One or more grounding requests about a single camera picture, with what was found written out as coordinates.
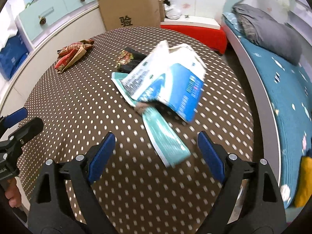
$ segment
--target yellow pillow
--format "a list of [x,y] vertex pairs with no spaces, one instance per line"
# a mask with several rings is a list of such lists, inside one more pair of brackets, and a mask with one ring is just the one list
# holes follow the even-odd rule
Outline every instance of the yellow pillow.
[[297,194],[294,200],[296,207],[303,207],[312,194],[312,158],[302,157]]

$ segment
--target red cloth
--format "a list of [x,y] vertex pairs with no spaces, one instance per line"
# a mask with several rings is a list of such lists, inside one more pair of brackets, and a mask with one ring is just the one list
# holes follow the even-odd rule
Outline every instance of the red cloth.
[[180,26],[180,25],[161,25],[163,29],[174,30],[185,35],[188,35],[214,51],[219,51],[221,54],[225,53],[227,48],[227,36],[222,30],[211,29],[199,26]]

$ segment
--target gray pillow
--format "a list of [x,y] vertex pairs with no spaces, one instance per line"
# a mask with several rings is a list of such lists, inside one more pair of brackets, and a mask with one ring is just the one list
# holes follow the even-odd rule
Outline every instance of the gray pillow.
[[247,4],[233,7],[246,38],[297,65],[302,54],[301,43],[295,31],[279,24],[269,14]]

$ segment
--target brown polka dot tablecloth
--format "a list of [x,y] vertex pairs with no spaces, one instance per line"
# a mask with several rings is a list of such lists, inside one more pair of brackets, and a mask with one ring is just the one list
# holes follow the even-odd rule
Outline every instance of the brown polka dot tablecloth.
[[[23,147],[18,167],[28,198],[47,159],[64,162],[85,154],[108,131],[117,139],[101,179],[92,185],[107,217],[119,233],[193,234],[211,210],[221,184],[211,176],[197,148],[205,130],[228,151],[251,160],[252,114],[235,74],[208,47],[181,33],[152,27],[121,28],[94,38],[93,49],[68,71],[51,66],[32,90],[25,121],[40,117],[44,129]],[[168,124],[191,151],[174,168],[166,168],[143,125],[111,81],[116,59],[125,47],[148,54],[161,40],[186,43],[207,65],[195,119],[186,124],[161,110]],[[84,221],[71,182],[67,191],[77,220]]]

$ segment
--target silver screw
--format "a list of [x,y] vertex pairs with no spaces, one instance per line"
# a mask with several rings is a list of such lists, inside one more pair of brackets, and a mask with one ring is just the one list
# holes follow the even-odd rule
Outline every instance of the silver screw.
[[51,165],[53,163],[53,160],[52,159],[48,159],[47,161],[46,161],[46,165]]
[[263,165],[266,165],[268,163],[268,161],[266,161],[265,159],[260,159],[260,163]]
[[237,159],[237,156],[235,154],[229,154],[229,158],[231,160],[236,160]]
[[76,160],[77,160],[77,161],[82,161],[84,158],[85,158],[84,155],[78,155],[78,156],[76,157]]

